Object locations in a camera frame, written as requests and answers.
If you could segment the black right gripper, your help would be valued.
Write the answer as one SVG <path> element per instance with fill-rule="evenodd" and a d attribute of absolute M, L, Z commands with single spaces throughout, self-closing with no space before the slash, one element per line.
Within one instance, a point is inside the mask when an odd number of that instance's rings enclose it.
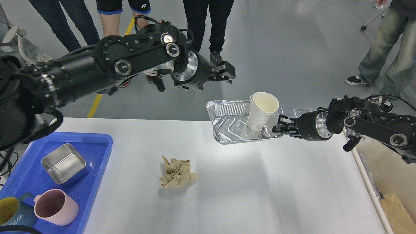
<path fill-rule="evenodd" d="M 332 137 L 327 127 L 327 116 L 328 113 L 322 110 L 304 113 L 299 118 L 289 118 L 280 114 L 276 126 L 283 129 L 273 127 L 272 132 L 275 138 L 288 135 L 293 138 L 301 136 L 308 141 L 326 141 Z"/>

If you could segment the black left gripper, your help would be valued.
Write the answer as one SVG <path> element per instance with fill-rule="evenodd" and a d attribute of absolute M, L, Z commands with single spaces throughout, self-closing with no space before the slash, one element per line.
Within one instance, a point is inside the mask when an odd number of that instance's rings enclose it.
<path fill-rule="evenodd" d="M 200 89 L 211 74 L 211 81 L 225 81 L 229 84 L 235 79 L 235 67 L 228 61 L 222 61 L 218 66 L 211 66 L 210 63 L 193 49 L 188 53 L 188 63 L 183 72 L 171 73 L 174 86 L 184 89 Z"/>

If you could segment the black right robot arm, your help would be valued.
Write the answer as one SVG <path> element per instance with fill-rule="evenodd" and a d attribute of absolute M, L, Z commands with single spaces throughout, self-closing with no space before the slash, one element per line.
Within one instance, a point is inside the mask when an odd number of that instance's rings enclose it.
<path fill-rule="evenodd" d="M 392 107 L 382 108 L 385 94 L 334 98 L 328 108 L 302 114 L 299 118 L 279 115 L 272 132 L 308 141 L 326 141 L 343 129 L 349 129 L 348 152 L 364 136 L 372 138 L 401 155 L 406 163 L 416 161 L 415 117 L 391 113 Z"/>

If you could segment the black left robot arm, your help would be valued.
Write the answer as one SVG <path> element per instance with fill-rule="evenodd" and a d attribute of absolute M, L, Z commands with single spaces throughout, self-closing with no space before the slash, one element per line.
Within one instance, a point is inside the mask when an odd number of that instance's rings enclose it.
<path fill-rule="evenodd" d="M 207 81 L 232 83 L 235 68 L 215 67 L 190 48 L 191 39 L 170 22 L 152 21 L 136 34 L 107 36 L 62 58 L 22 67 L 1 57 L 1 150 L 51 134 L 63 121 L 58 108 L 91 93 L 115 91 L 140 73 L 170 74 L 175 86 L 203 89 Z"/>

